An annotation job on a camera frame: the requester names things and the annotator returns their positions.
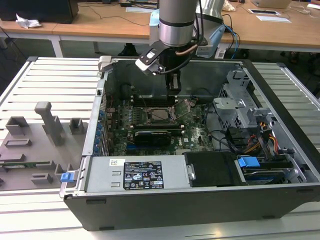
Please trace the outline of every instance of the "slotted aluminum table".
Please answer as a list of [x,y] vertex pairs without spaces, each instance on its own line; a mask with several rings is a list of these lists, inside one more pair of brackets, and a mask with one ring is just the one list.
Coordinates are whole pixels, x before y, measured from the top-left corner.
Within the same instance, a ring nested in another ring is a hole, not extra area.
[[[0,97],[0,141],[11,116],[42,123],[34,107],[50,101],[61,122],[88,122],[99,77],[98,59],[47,58],[28,61]],[[313,144],[320,150],[320,104],[286,68],[255,63]],[[64,204],[59,189],[0,191],[0,239],[86,240],[316,240],[320,239],[320,203],[306,203],[281,219],[88,232]]]

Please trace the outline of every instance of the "power supply label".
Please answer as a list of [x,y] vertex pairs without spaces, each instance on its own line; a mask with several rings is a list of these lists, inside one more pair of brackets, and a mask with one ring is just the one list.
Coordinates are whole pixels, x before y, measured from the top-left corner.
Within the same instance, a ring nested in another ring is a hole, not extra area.
[[164,176],[161,162],[125,162],[123,188],[125,190],[163,189]]

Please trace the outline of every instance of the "desk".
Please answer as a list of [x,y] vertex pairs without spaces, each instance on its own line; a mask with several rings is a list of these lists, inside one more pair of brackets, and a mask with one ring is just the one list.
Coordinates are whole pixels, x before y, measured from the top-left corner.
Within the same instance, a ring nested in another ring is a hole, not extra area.
[[[235,12],[222,12],[230,14],[232,18],[233,29],[240,35],[241,49],[258,49],[274,51],[294,51],[294,52],[320,52],[320,11],[311,10],[313,18],[309,15],[290,10],[303,10],[294,6],[308,5],[307,2],[292,2],[292,8],[272,9],[256,7],[250,0],[245,4],[232,3],[234,7],[242,6],[247,9],[266,9],[274,10],[281,14],[279,17],[289,18],[291,23],[260,21],[257,14],[250,14],[245,9],[237,7]],[[230,26],[228,16],[223,17],[225,24]],[[224,52],[232,42],[230,33],[225,33],[217,50],[216,56],[223,58]]]
[[[239,5],[237,2],[232,4],[235,7]],[[291,5],[307,6],[307,3],[293,2]],[[258,9],[250,0],[241,6],[245,9]],[[100,19],[93,9],[101,17],[110,18]],[[242,49],[320,52],[320,19],[293,10],[283,14],[284,9],[274,10],[281,12],[282,17],[290,17],[292,23],[260,21],[256,14],[250,14],[241,7],[238,7],[236,12],[223,11],[222,14],[231,15],[233,28],[241,38]],[[320,11],[312,9],[312,15],[320,18]],[[143,26],[114,16],[126,18]],[[223,18],[224,22],[230,25],[228,16]],[[102,7],[80,3],[79,13],[72,24],[42,23],[42,27],[24,29],[15,22],[4,21],[3,28],[12,38],[50,40],[56,57],[63,57],[62,40],[95,42],[95,52],[98,51],[97,42],[148,44],[149,19],[149,13],[126,12],[126,8],[119,5]],[[216,58],[223,58],[231,42],[230,33],[225,33],[216,52]]]
[[[108,18],[100,19],[94,11]],[[150,13],[126,12],[120,5],[79,3],[79,12],[72,24],[41,22],[41,27],[25,29],[14,21],[2,21],[1,26],[11,38],[50,40],[55,56],[62,58],[62,40],[94,42],[95,52],[98,51],[97,42],[148,44],[149,21]],[[6,35],[0,31],[0,37]]]

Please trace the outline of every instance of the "green circuit board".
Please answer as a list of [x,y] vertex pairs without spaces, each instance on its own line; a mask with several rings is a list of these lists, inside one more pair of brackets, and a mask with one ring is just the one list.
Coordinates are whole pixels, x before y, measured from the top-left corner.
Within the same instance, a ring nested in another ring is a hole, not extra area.
[[[194,105],[186,111],[186,106],[178,104],[177,107],[184,109],[176,109],[180,111],[178,119],[172,121],[175,124],[184,125],[184,132],[182,135],[173,135],[169,145],[164,147],[147,147],[146,149],[131,148],[128,149],[127,145],[132,145],[133,142],[129,140],[133,130],[130,128],[132,123],[146,124],[146,111],[143,107],[133,107],[130,103],[121,103],[115,107],[112,117],[112,124],[109,121],[109,131],[112,133],[113,148],[110,151],[111,156],[147,156],[147,155],[181,155],[185,152],[201,152],[212,151],[213,144],[209,139],[205,130],[205,125],[202,124],[202,118],[205,115],[202,105]],[[159,108],[155,107],[153,113],[154,118],[158,121],[166,122]]]

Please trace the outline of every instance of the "laptop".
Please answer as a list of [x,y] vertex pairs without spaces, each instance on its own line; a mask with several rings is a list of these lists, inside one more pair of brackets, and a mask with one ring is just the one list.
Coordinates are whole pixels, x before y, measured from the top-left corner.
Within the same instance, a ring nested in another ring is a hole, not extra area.
[[259,8],[286,9],[292,0],[252,0]]

